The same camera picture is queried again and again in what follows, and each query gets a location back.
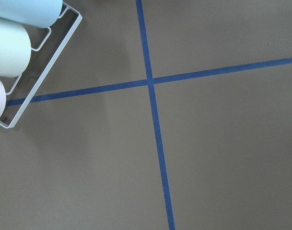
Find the light blue cup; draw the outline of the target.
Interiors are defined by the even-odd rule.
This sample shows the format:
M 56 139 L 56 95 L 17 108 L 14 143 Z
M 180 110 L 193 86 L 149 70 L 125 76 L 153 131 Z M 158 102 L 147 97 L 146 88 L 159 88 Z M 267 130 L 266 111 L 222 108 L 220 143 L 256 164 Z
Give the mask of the light blue cup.
M 0 17 L 47 28 L 60 16 L 62 4 L 62 0 L 0 0 Z

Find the mint green cup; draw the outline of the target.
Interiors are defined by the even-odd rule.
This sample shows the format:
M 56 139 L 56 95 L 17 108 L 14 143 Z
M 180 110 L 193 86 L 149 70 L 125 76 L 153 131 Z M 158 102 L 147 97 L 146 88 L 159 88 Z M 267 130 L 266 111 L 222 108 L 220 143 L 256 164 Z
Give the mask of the mint green cup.
M 31 42 L 25 28 L 16 22 L 0 18 L 0 76 L 14 78 L 27 68 L 31 57 Z

